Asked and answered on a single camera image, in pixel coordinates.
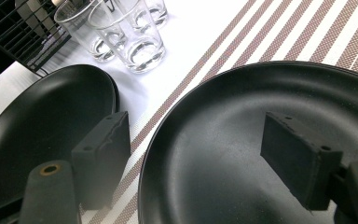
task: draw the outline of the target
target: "tabletop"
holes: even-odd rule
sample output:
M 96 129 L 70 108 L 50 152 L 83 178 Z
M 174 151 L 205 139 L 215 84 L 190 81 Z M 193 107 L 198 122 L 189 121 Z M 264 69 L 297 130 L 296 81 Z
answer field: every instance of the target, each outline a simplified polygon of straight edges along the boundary
M 200 83 L 267 61 L 326 63 L 358 72 L 358 1 L 165 3 L 169 18 L 159 31 L 167 54 L 152 71 L 132 74 L 118 59 L 97 63 L 73 40 L 43 67 L 48 72 L 79 63 L 102 68 L 118 85 L 121 109 L 130 114 L 131 157 L 113 197 L 115 206 L 80 209 L 83 223 L 138 223 L 138 180 L 147 146 L 174 104 Z M 37 80 L 21 69 L 14 64 L 0 77 L 0 111 Z

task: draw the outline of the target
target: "stacked glasses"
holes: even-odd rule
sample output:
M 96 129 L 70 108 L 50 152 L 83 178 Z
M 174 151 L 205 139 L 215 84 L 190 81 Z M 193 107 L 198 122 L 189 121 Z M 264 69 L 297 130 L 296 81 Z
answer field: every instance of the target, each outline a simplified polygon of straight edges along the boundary
M 165 55 L 157 26 L 167 17 L 163 0 L 66 0 L 54 19 L 97 61 L 116 55 L 133 73 L 143 73 Z

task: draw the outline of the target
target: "black plate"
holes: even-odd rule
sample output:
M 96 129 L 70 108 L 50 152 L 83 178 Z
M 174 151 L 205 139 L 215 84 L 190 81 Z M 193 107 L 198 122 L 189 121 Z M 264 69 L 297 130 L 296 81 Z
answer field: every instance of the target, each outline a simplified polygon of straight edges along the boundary
M 68 160 L 86 133 L 118 110 L 115 82 L 90 65 L 63 68 L 24 91 L 0 115 L 0 208 L 22 197 L 33 168 Z
M 260 157 L 266 111 L 301 120 L 358 161 L 358 74 L 315 63 L 260 63 L 215 77 L 160 124 L 139 187 L 156 223 L 333 223 L 309 212 Z

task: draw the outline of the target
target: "black metal rack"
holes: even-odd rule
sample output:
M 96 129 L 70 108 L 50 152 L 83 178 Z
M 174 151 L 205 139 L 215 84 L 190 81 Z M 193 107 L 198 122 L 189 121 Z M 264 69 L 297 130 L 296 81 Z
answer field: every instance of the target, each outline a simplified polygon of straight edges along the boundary
M 71 36 L 53 20 L 57 8 L 50 0 L 32 1 L 40 7 L 31 10 L 29 0 L 18 5 L 15 0 L 0 0 L 0 50 L 36 73 Z M 24 8 L 30 12 L 26 16 L 20 14 Z M 40 12 L 45 18 L 36 15 Z M 54 25 L 46 27 L 46 21 Z

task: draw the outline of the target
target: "brass grommet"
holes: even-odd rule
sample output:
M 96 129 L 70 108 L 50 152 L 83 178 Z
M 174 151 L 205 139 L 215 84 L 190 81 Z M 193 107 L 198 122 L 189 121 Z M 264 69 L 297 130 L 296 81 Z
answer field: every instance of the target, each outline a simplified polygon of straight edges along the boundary
M 57 172 L 59 172 L 61 169 L 61 166 L 59 164 L 49 164 L 45 167 L 43 167 L 42 169 L 40 169 L 39 174 L 41 175 L 54 175 Z

